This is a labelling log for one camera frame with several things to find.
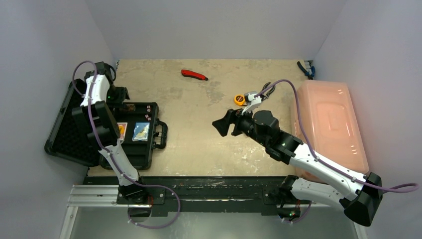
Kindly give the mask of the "brown black poker chip stack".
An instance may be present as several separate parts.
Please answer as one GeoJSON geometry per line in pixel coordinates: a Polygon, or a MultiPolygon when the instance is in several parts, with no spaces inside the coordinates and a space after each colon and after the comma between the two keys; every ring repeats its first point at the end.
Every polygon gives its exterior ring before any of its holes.
{"type": "Polygon", "coordinates": [[[134,112],[136,111],[136,105],[134,104],[126,104],[123,108],[124,111],[126,112],[134,112]]]}

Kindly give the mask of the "black poker set case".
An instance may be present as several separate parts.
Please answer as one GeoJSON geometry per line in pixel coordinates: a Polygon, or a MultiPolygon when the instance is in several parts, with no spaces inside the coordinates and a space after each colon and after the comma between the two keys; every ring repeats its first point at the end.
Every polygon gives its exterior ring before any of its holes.
{"type": "Polygon", "coordinates": [[[47,154],[77,164],[111,169],[100,150],[118,146],[138,170],[151,167],[155,149],[167,145],[167,125],[159,120],[156,102],[129,102],[128,90],[109,90],[104,102],[83,106],[77,90],[88,92],[81,79],[70,84],[46,140],[47,154]]]}

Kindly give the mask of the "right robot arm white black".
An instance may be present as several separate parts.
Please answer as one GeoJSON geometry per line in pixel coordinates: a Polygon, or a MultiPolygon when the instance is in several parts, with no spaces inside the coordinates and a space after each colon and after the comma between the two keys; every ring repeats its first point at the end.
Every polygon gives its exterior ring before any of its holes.
{"type": "Polygon", "coordinates": [[[212,122],[225,137],[230,125],[231,135],[244,134],[265,148],[274,160],[303,169],[321,180],[311,182],[289,176],[280,188],[280,198],[287,203],[299,200],[314,201],[343,210],[353,222],[369,227],[383,199],[382,179],[343,167],[311,150],[299,138],[280,129],[279,121],[267,110],[242,114],[230,109],[221,119],[212,122]]]}

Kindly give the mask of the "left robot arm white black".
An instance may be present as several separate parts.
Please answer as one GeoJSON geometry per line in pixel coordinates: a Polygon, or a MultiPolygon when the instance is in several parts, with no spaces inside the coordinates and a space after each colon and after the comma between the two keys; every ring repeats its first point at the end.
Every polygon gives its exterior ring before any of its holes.
{"type": "Polygon", "coordinates": [[[72,109],[72,117],[80,133],[107,160],[116,174],[120,197],[137,204],[144,203],[148,199],[148,190],[141,185],[138,171],[123,150],[119,126],[107,104],[108,99],[118,99],[122,92],[122,88],[115,87],[113,83],[115,70],[105,62],[89,60],[87,63],[94,69],[84,77],[86,91],[77,91],[83,100],[79,107],[72,109]]]}

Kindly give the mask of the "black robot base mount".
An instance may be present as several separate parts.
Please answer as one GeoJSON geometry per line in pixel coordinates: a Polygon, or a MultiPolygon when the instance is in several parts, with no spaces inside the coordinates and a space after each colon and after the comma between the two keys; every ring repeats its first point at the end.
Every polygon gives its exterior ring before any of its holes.
{"type": "Polygon", "coordinates": [[[135,219],[169,213],[260,213],[295,219],[308,201],[296,199],[287,187],[293,176],[145,176],[145,187],[117,191],[115,204],[127,206],[135,219]]]}

